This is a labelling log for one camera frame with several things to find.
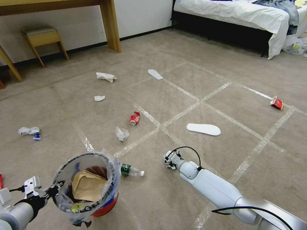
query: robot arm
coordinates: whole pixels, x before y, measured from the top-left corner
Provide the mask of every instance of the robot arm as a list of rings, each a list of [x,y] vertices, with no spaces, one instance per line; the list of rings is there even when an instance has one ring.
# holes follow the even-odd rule
[[[23,230],[43,208],[50,197],[58,194],[64,182],[59,182],[44,190],[40,190],[39,177],[32,177],[25,181],[18,189],[10,191],[22,191],[25,198],[10,206],[12,196],[7,188],[0,189],[0,229],[1,230]]]
[[[242,196],[231,183],[196,163],[186,162],[178,150],[164,155],[166,167],[178,169],[180,177],[209,199],[222,213],[234,214],[244,223],[255,225],[258,230],[307,230],[307,223],[269,201],[254,201]]]

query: white bed sheet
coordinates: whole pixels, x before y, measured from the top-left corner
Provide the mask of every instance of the white bed sheet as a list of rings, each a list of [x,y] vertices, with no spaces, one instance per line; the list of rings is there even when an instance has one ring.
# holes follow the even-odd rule
[[[177,0],[174,10],[271,32],[273,35],[269,40],[268,59],[280,54],[286,40],[289,15],[285,11],[273,7],[252,4],[246,0],[233,2]],[[298,12],[299,26],[296,35],[294,35],[297,37],[307,29],[307,8],[300,8]]]

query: black bed frame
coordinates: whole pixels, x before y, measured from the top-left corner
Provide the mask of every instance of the black bed frame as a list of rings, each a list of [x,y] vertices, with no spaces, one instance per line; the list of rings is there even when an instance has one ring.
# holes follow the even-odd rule
[[[269,50],[268,41],[272,36],[272,33],[266,30],[177,12],[174,11],[175,2],[176,0],[173,0],[171,17],[172,28],[178,28],[205,36],[208,40],[213,39],[250,50],[256,50],[259,53],[262,53],[261,57],[264,55],[267,56]]]

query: clear plastic bag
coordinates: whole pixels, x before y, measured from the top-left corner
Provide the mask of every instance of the clear plastic bag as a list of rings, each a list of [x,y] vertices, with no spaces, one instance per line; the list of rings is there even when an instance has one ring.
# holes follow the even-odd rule
[[[286,53],[302,55],[307,52],[307,38],[287,37],[282,49]]]
[[[126,129],[120,129],[119,127],[115,128],[115,135],[117,136],[120,142],[124,142],[129,136],[129,132]]]
[[[80,170],[107,179],[101,190],[101,199],[97,202],[75,200],[72,195],[71,181]],[[53,198],[55,205],[68,215],[73,225],[80,226],[87,218],[112,202],[118,195],[120,183],[120,163],[114,156],[104,152],[87,152],[70,159],[56,173],[53,184],[64,181],[58,196]]]

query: wooden table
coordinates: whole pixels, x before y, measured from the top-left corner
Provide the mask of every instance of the wooden table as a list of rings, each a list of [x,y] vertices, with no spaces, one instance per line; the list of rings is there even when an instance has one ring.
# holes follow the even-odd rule
[[[0,0],[0,16],[100,5],[108,47],[121,52],[114,0]],[[19,81],[16,67],[0,46],[0,55]]]

